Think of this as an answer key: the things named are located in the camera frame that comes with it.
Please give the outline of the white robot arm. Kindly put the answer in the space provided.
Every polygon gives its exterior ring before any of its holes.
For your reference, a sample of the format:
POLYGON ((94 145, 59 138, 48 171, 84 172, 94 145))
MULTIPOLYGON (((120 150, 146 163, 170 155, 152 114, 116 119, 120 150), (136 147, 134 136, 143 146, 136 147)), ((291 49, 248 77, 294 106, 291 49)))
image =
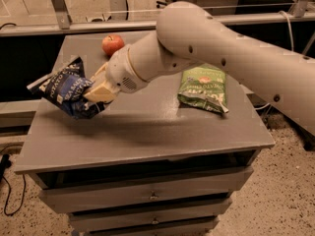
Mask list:
POLYGON ((166 6, 155 31, 116 51, 84 98, 110 102, 119 92, 133 93, 199 63, 223 70, 315 134, 315 60, 241 35, 188 2, 166 6))

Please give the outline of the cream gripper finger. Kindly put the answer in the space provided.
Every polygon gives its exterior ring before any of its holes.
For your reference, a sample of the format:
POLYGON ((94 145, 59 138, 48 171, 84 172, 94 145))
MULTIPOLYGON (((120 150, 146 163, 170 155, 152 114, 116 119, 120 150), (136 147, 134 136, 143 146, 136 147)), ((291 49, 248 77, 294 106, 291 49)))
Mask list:
POLYGON ((108 62, 104 62, 99 68, 98 70, 91 76, 90 80, 92 82, 94 82, 96 80, 96 77, 101 73, 104 72, 106 70, 108 66, 108 62))

